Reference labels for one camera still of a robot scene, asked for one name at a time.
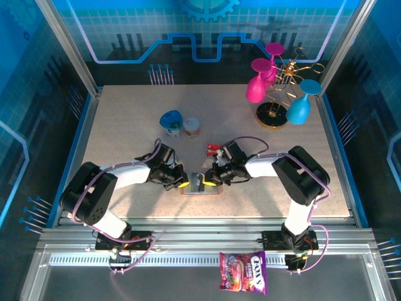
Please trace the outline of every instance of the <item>fox's candy bag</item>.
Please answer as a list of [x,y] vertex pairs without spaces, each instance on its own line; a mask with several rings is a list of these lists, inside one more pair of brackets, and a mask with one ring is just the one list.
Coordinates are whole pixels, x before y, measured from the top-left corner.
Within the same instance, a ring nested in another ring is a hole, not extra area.
[[233,292],[268,293],[264,251],[247,254],[220,253],[220,289]]

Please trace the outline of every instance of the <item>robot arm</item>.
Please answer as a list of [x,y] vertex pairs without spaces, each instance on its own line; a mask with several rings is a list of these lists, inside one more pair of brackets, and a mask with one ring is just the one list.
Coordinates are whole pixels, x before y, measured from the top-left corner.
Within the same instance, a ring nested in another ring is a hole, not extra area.
[[[76,217],[113,238],[129,239],[130,225],[107,209],[114,190],[145,182],[163,184],[166,190],[170,190],[173,187],[184,187],[189,183],[182,164],[178,164],[175,160],[175,151],[165,144],[161,144],[155,154],[157,149],[158,147],[154,150],[153,158],[147,162],[140,161],[152,154],[136,158],[132,161],[135,165],[119,167],[102,174],[83,198]],[[61,207],[73,213],[84,189],[106,168],[109,167],[100,167],[91,162],[84,163],[61,196]]]
[[295,249],[308,234],[314,200],[325,190],[289,157],[306,166],[325,185],[330,182],[330,177],[302,147],[296,146],[288,154],[288,157],[278,157],[277,154],[248,157],[232,140],[224,144],[215,155],[212,168],[205,173],[204,184],[231,185],[235,177],[279,177],[291,198],[281,237],[285,248]]

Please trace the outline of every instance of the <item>black round base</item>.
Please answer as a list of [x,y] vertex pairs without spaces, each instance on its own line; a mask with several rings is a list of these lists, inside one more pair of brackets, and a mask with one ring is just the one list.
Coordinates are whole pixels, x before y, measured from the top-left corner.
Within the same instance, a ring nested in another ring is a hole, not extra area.
[[262,103],[256,110],[256,117],[265,127],[282,127],[287,122],[287,109],[276,102]]

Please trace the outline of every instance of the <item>purple snack bag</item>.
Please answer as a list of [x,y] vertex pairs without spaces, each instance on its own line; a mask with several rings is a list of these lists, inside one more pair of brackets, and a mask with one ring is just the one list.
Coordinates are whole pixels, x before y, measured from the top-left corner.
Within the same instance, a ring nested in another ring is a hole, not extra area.
[[268,294],[264,251],[245,254],[220,253],[221,290]]

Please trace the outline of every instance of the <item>glass panel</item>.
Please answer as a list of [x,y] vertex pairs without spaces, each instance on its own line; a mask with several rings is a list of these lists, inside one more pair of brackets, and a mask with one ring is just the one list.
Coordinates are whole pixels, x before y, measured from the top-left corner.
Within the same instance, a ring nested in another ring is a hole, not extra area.
[[370,225],[401,229],[401,21],[378,1],[327,89]]
[[0,1],[0,41],[0,296],[18,300],[86,90],[33,0]]
[[302,47],[299,64],[326,65],[358,3],[54,1],[98,85],[158,84],[148,74],[158,63],[175,83],[247,83],[251,61],[269,57],[270,42],[285,46],[284,59]]

